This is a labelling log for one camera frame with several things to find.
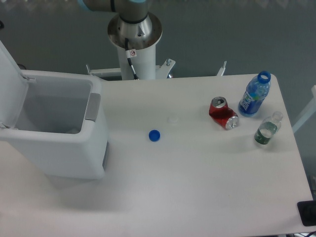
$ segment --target plastic bottle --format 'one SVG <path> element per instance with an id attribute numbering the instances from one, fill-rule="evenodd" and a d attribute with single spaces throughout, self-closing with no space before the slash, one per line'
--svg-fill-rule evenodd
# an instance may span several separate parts
<path id="1" fill-rule="evenodd" d="M 261 106 L 270 90 L 271 74 L 262 71 L 248 84 L 246 91 L 239 103 L 239 112 L 245 117 L 253 116 Z"/>
<path id="2" fill-rule="evenodd" d="M 264 119 L 255 133 L 255 140 L 260 144 L 267 144 L 280 129 L 282 118 L 283 114 L 276 111 L 271 117 Z"/>

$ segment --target bottle label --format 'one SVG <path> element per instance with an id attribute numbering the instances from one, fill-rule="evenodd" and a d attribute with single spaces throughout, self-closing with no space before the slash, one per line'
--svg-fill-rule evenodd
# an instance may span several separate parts
<path id="1" fill-rule="evenodd" d="M 270 141 L 270 139 L 271 137 L 265 137 L 264 135 L 262 135 L 259 129 L 255 133 L 255 140 L 262 145 L 266 145 Z"/>
<path id="2" fill-rule="evenodd" d="M 248 91 L 246 91 L 239 103 L 239 109 L 245 114 L 255 114 L 263 100 L 264 99 L 259 100 L 259 96 L 256 93 L 249 94 Z"/>
<path id="3" fill-rule="evenodd" d="M 245 92 L 245 94 L 243 95 L 243 99 L 240 102 L 240 105 L 245 109 L 245 111 L 247 111 L 250 103 L 252 101 L 255 101 L 248 93 L 248 91 Z"/>

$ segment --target metal bracket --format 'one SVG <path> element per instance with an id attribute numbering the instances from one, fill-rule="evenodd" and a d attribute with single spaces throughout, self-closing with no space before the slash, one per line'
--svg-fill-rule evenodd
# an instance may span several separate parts
<path id="1" fill-rule="evenodd" d="M 220 77 L 223 76 L 223 74 L 224 74 L 224 72 L 225 72 L 225 70 L 226 70 L 226 63 L 227 63 L 227 61 L 225 61 L 225 62 L 224 62 L 224 65 L 219 69 L 219 71 L 218 71 L 218 73 L 217 73 L 217 76 L 220 76 Z"/>
<path id="2" fill-rule="evenodd" d="M 23 77 L 25 80 L 27 80 L 29 83 L 34 83 L 36 82 L 36 79 L 35 78 L 30 78 L 26 75 L 24 75 L 23 73 L 21 73 L 21 77 Z"/>
<path id="3" fill-rule="evenodd" d="M 167 59 L 161 66 L 156 65 L 156 79 L 170 78 L 169 73 L 175 64 L 176 62 L 174 60 Z M 86 64 L 86 68 L 88 75 L 93 75 L 100 78 L 121 76 L 120 68 L 91 70 L 88 64 Z"/>
<path id="4" fill-rule="evenodd" d="M 301 111 L 301 113 L 294 120 L 294 125 L 292 126 L 293 133 L 297 130 L 316 112 L 316 85 L 312 87 L 313 98 Z"/>
<path id="5" fill-rule="evenodd" d="M 160 68 L 156 69 L 156 79 L 169 78 L 169 73 L 175 64 L 176 61 L 168 58 Z"/>
<path id="6" fill-rule="evenodd" d="M 3 124 L 3 122 L 0 122 L 0 128 L 10 128 L 9 126 Z"/>

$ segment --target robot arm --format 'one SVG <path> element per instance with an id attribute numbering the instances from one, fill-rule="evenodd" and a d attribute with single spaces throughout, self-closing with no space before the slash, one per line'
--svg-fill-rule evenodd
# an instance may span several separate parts
<path id="1" fill-rule="evenodd" d="M 80 4 L 92 11 L 117 12 L 123 21 L 137 24 L 146 19 L 147 0 L 79 0 Z"/>

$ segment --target crushed can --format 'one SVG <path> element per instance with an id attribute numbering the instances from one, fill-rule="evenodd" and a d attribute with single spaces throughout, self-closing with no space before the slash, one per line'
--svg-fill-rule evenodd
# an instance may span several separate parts
<path id="1" fill-rule="evenodd" d="M 228 107 L 227 100 L 224 97 L 219 96 L 212 99 L 209 115 L 226 130 L 238 125 L 238 115 Z"/>

